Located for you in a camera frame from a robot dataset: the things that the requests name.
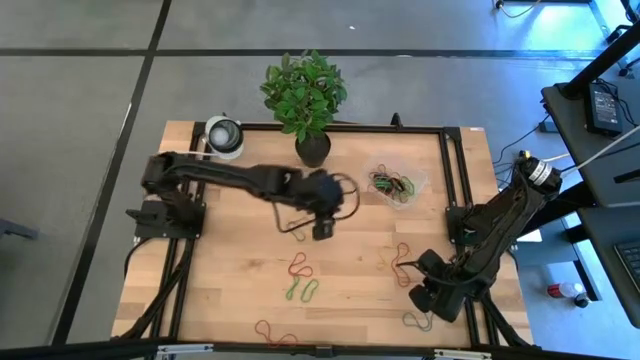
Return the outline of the silver frame bracket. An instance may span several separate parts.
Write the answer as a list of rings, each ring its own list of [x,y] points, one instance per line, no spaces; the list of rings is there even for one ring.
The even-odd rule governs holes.
[[[435,349],[433,360],[493,360],[492,354],[459,349]]]
[[[160,345],[157,348],[155,357],[158,360],[176,360],[180,355],[211,353],[213,351],[214,345],[212,343]]]

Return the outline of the clear plastic bin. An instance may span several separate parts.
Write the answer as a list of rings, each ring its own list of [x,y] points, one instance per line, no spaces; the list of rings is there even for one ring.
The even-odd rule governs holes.
[[[419,167],[420,163],[415,158],[409,158],[398,151],[377,150],[367,157],[362,166],[360,182],[360,199],[367,205],[387,205],[388,207],[404,211],[417,203],[421,193],[429,184],[428,173]],[[393,194],[386,195],[379,192],[373,182],[369,179],[371,172],[384,173],[385,176],[397,179],[398,190]],[[399,178],[408,177],[414,184],[415,193],[411,197],[401,194]]]

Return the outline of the black front frame beam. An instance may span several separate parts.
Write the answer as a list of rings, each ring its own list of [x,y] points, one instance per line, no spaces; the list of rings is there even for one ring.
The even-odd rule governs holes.
[[[155,356],[160,345],[189,344],[172,338],[115,339],[99,342],[58,344],[14,349],[0,349],[0,360],[131,360]],[[248,353],[307,355],[314,357],[316,345],[268,347],[261,343],[212,343],[211,353]],[[459,349],[492,354],[493,360],[622,360],[621,358],[591,356],[543,350],[539,347],[507,347],[479,345],[471,348],[388,347],[332,345],[336,356],[392,356],[420,357],[433,360],[435,349]]]

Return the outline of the yellow rubber band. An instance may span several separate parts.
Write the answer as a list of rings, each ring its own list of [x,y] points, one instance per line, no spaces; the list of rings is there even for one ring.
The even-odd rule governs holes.
[[[376,269],[379,271],[393,272],[393,262],[396,255],[394,247],[384,246],[377,250],[378,260],[376,262]]]

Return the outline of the black desk foot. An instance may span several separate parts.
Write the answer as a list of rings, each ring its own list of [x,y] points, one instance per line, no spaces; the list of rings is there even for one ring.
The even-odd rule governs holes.
[[[587,240],[581,240],[572,245],[576,259],[573,261],[577,274],[584,286],[587,297],[592,302],[602,301],[603,296],[598,285],[598,276],[595,273],[600,259],[593,246]]]

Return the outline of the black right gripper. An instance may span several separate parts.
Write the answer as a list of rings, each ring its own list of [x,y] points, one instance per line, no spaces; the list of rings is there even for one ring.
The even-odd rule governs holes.
[[[427,250],[413,262],[423,279],[409,290],[409,298],[421,312],[432,312],[454,322],[463,306],[471,276],[463,269],[469,252],[445,262],[434,250]]]

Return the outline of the black keyboard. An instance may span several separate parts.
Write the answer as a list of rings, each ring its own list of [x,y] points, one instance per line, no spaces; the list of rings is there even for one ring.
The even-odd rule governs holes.
[[[618,242],[614,250],[637,292],[640,293],[640,240]]]

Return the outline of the black desk leg beam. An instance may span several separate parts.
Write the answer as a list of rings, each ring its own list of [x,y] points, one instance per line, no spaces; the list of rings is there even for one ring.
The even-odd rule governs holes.
[[[580,208],[592,208],[598,203],[585,182],[580,182],[562,192],[553,200],[547,202],[529,220],[520,235],[526,235],[550,222],[558,220]]]

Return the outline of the black desk with keyboard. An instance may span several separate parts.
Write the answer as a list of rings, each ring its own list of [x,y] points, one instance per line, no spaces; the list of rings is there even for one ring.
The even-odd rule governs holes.
[[[640,293],[614,250],[618,242],[640,240],[640,205],[584,208],[578,216],[630,323],[640,329]]]

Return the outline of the red white can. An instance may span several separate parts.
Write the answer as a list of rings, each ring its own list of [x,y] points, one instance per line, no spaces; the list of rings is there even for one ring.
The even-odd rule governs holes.
[[[583,292],[583,285],[574,282],[556,283],[547,287],[547,294],[552,298],[575,298]]]

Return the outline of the black side desk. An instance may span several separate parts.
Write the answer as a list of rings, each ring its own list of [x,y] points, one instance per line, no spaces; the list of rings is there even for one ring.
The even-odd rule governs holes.
[[[640,80],[620,80],[616,83],[620,98],[629,110],[638,130],[614,147],[606,155],[593,160],[581,169],[566,173],[568,179],[579,174],[596,202],[601,206],[640,205],[640,177],[617,183],[614,178],[636,170],[640,171]],[[585,106],[581,99],[567,99],[557,86],[541,90],[543,104],[550,113],[575,164],[580,164],[603,148],[612,139],[590,133],[585,125]]]

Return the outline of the white round lamp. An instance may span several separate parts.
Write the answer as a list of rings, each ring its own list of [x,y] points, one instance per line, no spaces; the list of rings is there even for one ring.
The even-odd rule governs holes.
[[[213,116],[205,123],[205,141],[214,156],[223,160],[236,159],[244,150],[242,125],[224,115]]]

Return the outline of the long red rubber band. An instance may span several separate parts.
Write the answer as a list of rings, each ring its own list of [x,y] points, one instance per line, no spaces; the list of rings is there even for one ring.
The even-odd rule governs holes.
[[[399,266],[399,263],[410,254],[409,246],[401,242],[396,247],[396,255],[391,261],[391,270],[395,275],[396,283],[399,287],[405,288],[411,284],[411,279],[408,273]]]

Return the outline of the grey blue rubber band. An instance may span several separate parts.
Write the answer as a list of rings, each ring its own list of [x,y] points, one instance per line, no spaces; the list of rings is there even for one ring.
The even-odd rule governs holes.
[[[433,314],[426,312],[418,316],[413,312],[406,312],[402,316],[402,323],[406,327],[416,328],[422,332],[430,332],[433,328]]]

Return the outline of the green plant in black pot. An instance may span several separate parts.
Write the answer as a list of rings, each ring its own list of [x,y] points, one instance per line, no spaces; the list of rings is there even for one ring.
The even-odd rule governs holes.
[[[338,66],[316,49],[298,57],[286,53],[280,64],[266,68],[260,90],[265,107],[282,124],[282,132],[294,137],[302,163],[309,168],[320,167],[331,150],[325,128],[333,123],[348,98]]]

